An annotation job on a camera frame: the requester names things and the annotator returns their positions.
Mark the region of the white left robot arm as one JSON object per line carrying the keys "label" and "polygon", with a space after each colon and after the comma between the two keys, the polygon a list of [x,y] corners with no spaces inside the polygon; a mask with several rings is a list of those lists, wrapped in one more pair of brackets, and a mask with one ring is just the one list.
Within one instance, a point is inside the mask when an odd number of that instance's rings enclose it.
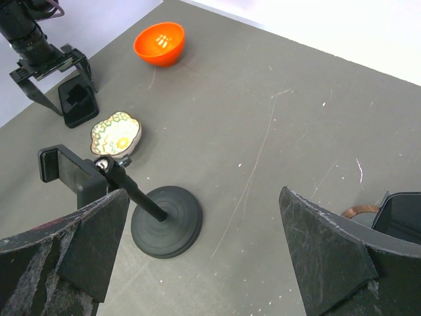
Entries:
{"label": "white left robot arm", "polygon": [[[27,98],[63,117],[67,125],[77,125],[99,114],[88,58],[69,44],[56,48],[47,41],[38,22],[64,16],[58,1],[2,1],[1,35],[19,54],[18,68],[10,77]],[[40,81],[55,71],[76,67],[78,75],[59,86],[61,108],[30,80]]]}

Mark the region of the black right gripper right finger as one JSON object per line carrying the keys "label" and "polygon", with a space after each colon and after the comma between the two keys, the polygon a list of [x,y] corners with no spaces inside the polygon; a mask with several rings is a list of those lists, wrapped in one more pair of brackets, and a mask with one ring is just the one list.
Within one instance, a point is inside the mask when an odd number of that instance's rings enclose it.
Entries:
{"label": "black right gripper right finger", "polygon": [[420,245],[282,188],[280,214],[307,315],[419,315]]}

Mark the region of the grey metal phone stand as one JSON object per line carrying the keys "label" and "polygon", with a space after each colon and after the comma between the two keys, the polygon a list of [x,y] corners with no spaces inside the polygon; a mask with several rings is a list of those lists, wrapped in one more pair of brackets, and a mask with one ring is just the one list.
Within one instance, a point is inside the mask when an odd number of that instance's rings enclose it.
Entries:
{"label": "grey metal phone stand", "polygon": [[358,205],[348,208],[341,216],[364,226],[372,226],[379,209],[377,205]]}

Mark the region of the black smartphone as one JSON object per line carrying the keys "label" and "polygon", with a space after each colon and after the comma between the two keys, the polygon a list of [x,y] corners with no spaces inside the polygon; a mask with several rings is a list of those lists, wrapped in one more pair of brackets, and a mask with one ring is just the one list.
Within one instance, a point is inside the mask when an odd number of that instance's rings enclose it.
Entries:
{"label": "black smartphone", "polygon": [[64,123],[68,128],[75,128],[99,114],[94,92],[89,85],[69,80],[58,88],[59,101]]}
{"label": "black smartphone", "polygon": [[420,192],[386,192],[371,229],[420,245]]}

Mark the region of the black camera stand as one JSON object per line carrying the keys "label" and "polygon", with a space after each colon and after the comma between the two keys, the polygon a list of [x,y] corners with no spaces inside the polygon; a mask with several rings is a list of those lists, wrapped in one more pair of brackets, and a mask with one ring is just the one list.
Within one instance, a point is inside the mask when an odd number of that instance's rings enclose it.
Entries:
{"label": "black camera stand", "polygon": [[78,208],[112,191],[126,190],[136,204],[131,219],[132,238],[143,253],[170,259],[187,251],[197,240],[203,223],[197,198],[179,186],[162,186],[144,194],[126,173],[132,162],[128,155],[120,161],[110,155],[92,161],[59,144],[39,150],[37,157],[41,180],[64,183],[76,194]]}

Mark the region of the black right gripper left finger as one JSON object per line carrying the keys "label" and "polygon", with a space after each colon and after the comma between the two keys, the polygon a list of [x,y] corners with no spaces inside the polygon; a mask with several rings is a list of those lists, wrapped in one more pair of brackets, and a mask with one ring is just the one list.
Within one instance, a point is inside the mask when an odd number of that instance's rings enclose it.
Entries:
{"label": "black right gripper left finger", "polygon": [[116,190],[1,240],[2,315],[96,315],[105,301],[130,199]]}

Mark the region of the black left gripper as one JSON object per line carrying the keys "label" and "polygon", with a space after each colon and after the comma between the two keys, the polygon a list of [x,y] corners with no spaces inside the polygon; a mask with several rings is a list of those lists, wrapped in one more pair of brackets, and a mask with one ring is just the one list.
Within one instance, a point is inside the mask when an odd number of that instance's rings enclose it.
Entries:
{"label": "black left gripper", "polygon": [[60,49],[57,49],[52,44],[50,46],[53,54],[47,61],[39,65],[34,65],[22,57],[17,62],[18,68],[10,72],[9,76],[17,82],[17,85],[27,98],[52,110],[58,116],[62,116],[61,110],[29,78],[33,77],[37,81],[40,81],[56,70],[65,72],[71,67],[76,67],[80,75],[95,93],[98,92],[98,89],[93,81],[90,63],[81,51],[69,44],[62,46]]}

